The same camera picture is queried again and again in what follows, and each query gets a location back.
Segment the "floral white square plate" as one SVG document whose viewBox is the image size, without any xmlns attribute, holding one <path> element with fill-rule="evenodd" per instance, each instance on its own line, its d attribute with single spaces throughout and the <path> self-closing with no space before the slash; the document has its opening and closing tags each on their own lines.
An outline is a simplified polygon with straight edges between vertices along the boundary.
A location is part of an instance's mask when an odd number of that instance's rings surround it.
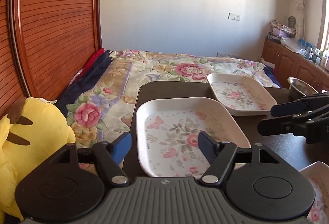
<svg viewBox="0 0 329 224">
<path fill-rule="evenodd" d="M 307 216 L 311 223 L 329 223 L 329 167 L 324 162 L 315 162 L 299 170 L 313 186 L 315 201 Z"/>
<path fill-rule="evenodd" d="M 214 99 L 156 99 L 136 111 L 140 166 L 150 177 L 199 178 L 209 167 L 198 148 L 200 132 L 218 142 L 251 147 L 229 111 Z"/>
<path fill-rule="evenodd" d="M 268 115 L 277 105 L 258 81 L 247 76 L 212 73 L 207 76 L 207 82 L 216 100 L 233 116 Z"/>
</svg>

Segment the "small steel bowl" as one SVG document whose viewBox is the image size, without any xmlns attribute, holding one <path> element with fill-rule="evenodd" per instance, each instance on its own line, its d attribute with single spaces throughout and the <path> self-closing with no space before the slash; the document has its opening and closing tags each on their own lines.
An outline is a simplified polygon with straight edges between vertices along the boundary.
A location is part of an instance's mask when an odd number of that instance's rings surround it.
<svg viewBox="0 0 329 224">
<path fill-rule="evenodd" d="M 289 96 L 293 100 L 297 100 L 306 96 L 318 94 L 312 86 L 295 77 L 289 77 L 287 79 L 289 83 Z"/>
</svg>

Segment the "wooden sideboard cabinet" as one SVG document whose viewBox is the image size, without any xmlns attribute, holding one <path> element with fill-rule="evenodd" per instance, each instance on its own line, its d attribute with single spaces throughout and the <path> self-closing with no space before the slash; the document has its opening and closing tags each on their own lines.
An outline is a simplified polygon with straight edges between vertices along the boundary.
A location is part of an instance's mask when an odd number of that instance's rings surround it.
<svg viewBox="0 0 329 224">
<path fill-rule="evenodd" d="M 315 90 L 328 91 L 328 71 L 306 60 L 286 47 L 269 39 L 264 40 L 262 60 L 274 65 L 279 84 L 289 87 L 290 76 L 303 80 Z"/>
</svg>

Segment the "floral bed quilt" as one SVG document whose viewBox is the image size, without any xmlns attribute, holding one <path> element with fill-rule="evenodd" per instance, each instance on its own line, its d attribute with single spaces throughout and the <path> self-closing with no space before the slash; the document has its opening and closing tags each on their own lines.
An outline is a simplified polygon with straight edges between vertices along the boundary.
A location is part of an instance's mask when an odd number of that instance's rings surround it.
<svg viewBox="0 0 329 224">
<path fill-rule="evenodd" d="M 138 90 L 145 83 L 204 83 L 209 74 L 220 72 L 248 76 L 265 87 L 279 87 L 271 68 L 249 60 L 135 50 L 113 51 L 110 57 L 112 62 L 96 85 L 66 106 L 66 120 L 78 147 L 113 141 L 128 131 Z"/>
</svg>

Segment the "dark blue blanket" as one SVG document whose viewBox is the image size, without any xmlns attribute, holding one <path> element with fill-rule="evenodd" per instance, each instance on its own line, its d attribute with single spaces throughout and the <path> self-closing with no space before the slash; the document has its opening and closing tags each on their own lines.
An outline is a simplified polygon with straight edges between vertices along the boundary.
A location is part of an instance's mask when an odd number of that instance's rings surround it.
<svg viewBox="0 0 329 224">
<path fill-rule="evenodd" d="M 105 73 L 110 63 L 112 62 L 110 53 L 111 51 L 106 50 L 102 55 L 100 55 L 91 65 L 91 68 L 80 79 L 71 83 L 62 93 L 61 97 L 59 97 L 55 103 L 55 106 L 65 117 L 67 117 L 69 113 L 66 106 L 68 104 L 75 103 L 75 101 L 82 93 L 92 89 L 101 78 L 101 76 Z"/>
</svg>

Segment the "yellow plush toy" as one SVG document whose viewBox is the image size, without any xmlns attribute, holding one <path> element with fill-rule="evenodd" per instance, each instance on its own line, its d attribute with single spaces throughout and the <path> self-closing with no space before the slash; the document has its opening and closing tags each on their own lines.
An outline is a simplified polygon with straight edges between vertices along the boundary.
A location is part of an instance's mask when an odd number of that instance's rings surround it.
<svg viewBox="0 0 329 224">
<path fill-rule="evenodd" d="M 43 98 L 20 98 L 1 118 L 1 222 L 22 218 L 18 183 L 67 143 L 76 141 L 61 111 Z"/>
</svg>

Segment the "floor power strip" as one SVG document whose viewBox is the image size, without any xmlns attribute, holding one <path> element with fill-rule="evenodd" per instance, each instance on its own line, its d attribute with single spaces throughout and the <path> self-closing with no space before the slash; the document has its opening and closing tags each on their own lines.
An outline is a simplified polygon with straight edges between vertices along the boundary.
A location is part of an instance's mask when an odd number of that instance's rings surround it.
<svg viewBox="0 0 329 224">
<path fill-rule="evenodd" d="M 233 59 L 241 59 L 238 55 L 226 54 L 226 53 L 216 53 L 217 58 L 233 58 Z"/>
</svg>

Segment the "red pillow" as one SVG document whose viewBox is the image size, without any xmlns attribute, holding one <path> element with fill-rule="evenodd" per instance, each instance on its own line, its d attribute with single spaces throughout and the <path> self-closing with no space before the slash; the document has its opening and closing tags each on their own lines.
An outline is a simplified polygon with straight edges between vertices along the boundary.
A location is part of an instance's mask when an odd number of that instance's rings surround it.
<svg viewBox="0 0 329 224">
<path fill-rule="evenodd" d="M 91 68 L 91 66 L 95 63 L 95 61 L 98 59 L 98 57 L 100 57 L 101 55 L 104 54 L 104 52 L 105 52 L 104 48 L 101 48 L 101 49 L 97 50 L 96 52 L 94 52 L 92 54 L 92 56 L 86 62 L 80 75 L 83 76 Z"/>
</svg>

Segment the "white wall socket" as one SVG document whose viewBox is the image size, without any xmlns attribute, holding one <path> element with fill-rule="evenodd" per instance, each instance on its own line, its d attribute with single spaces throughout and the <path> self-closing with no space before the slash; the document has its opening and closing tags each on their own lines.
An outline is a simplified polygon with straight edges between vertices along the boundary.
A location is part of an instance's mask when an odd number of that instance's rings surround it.
<svg viewBox="0 0 329 224">
<path fill-rule="evenodd" d="M 240 21 L 240 15 L 238 15 L 238 14 L 229 13 L 228 18 L 229 18 L 230 20 Z"/>
</svg>

